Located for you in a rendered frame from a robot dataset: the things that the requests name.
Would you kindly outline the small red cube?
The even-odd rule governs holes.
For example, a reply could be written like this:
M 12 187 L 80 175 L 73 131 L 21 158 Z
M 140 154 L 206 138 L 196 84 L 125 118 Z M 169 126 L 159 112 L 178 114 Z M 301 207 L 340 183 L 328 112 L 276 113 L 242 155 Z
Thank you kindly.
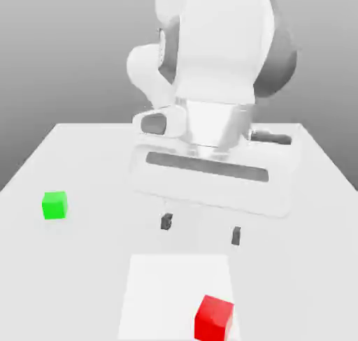
M 194 318 L 194 338 L 199 341 L 228 341 L 234 304 L 205 295 Z

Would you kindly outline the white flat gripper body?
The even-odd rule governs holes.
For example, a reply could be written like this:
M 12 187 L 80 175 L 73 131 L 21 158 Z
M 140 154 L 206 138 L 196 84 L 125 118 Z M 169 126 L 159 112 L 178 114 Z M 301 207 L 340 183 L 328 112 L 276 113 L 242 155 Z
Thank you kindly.
M 292 204 L 298 143 L 241 140 L 224 161 L 186 154 L 178 142 L 145 139 L 132 152 L 134 190 L 174 201 L 285 217 Z

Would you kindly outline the small green cube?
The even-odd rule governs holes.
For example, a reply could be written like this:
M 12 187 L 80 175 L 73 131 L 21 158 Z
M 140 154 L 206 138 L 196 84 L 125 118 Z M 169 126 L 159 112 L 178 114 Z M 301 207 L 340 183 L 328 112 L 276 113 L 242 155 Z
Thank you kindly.
M 64 219 L 68 210 L 65 191 L 47 191 L 42 199 L 43 216 L 46 220 Z

